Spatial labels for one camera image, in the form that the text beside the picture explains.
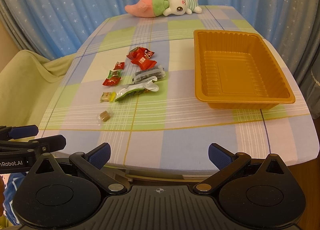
plush toy ear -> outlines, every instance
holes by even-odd
[[[162,14],[163,14],[164,16],[168,16],[168,15],[171,14],[171,13],[172,13],[171,9],[170,9],[170,8],[167,8],[166,10],[163,11]]]

wall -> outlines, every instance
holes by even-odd
[[[0,21],[0,71],[19,51],[4,25]]]

red candy wrapper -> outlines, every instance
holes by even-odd
[[[154,52],[148,50],[147,48],[144,48],[144,47],[135,47],[134,49],[132,49],[131,51],[129,51],[129,54],[127,55],[127,57],[128,57],[130,60],[134,60],[134,59],[137,58],[138,56],[140,56],[140,57],[144,56],[146,59],[150,59],[153,54],[154,54]]]
[[[124,62],[117,62],[114,69],[124,69]]]
[[[111,77],[111,78],[107,78],[102,85],[104,86],[115,86],[118,85],[118,83],[120,82],[121,77]]]
[[[134,60],[131,60],[131,63],[139,65],[141,70],[146,70],[152,68],[157,62],[155,60],[146,59],[144,56],[138,56]]]

white plush toy head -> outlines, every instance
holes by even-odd
[[[171,13],[175,15],[183,15],[188,9],[187,0],[167,0],[167,1],[169,1],[169,7],[163,12],[163,15],[165,16]]]

snack package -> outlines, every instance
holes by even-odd
[[[157,81],[157,77],[153,76],[143,80],[138,84],[120,85],[116,88],[115,102],[124,99],[127,96],[136,94],[146,93],[148,91],[156,92],[159,90],[158,85],[154,84],[153,81]]]
[[[100,98],[100,103],[102,102],[112,102],[115,98],[116,93],[115,92],[103,92],[102,96]]]
[[[109,71],[109,75],[108,75],[108,79],[112,78],[112,77],[116,77],[116,78],[119,78],[120,77],[120,70],[115,70],[115,71],[112,71],[110,70]]]
[[[99,115],[99,120],[101,120],[102,122],[106,122],[106,121],[108,121],[112,116],[113,116],[113,112],[112,112],[111,110],[103,111],[103,112]]]
[[[104,85],[104,86],[115,86],[115,85],[119,84],[120,79],[121,79],[121,77],[111,77],[110,79],[106,78],[106,80],[102,83],[102,85]]]
[[[149,60],[143,57],[136,57],[134,60],[131,60],[131,63],[139,65],[141,70],[146,70],[152,68],[157,62],[155,60]]]
[[[114,69],[124,69],[124,62],[117,62]]]
[[[136,57],[145,57],[146,59],[150,59],[153,56],[154,52],[148,50],[147,48],[144,47],[135,47],[131,51],[129,51],[129,54],[127,57],[130,60],[134,60]]]
[[[156,76],[157,79],[161,79],[165,77],[165,71],[164,68],[161,65],[154,66],[153,68],[138,71],[135,73],[132,82],[134,84],[141,82],[142,80]]]

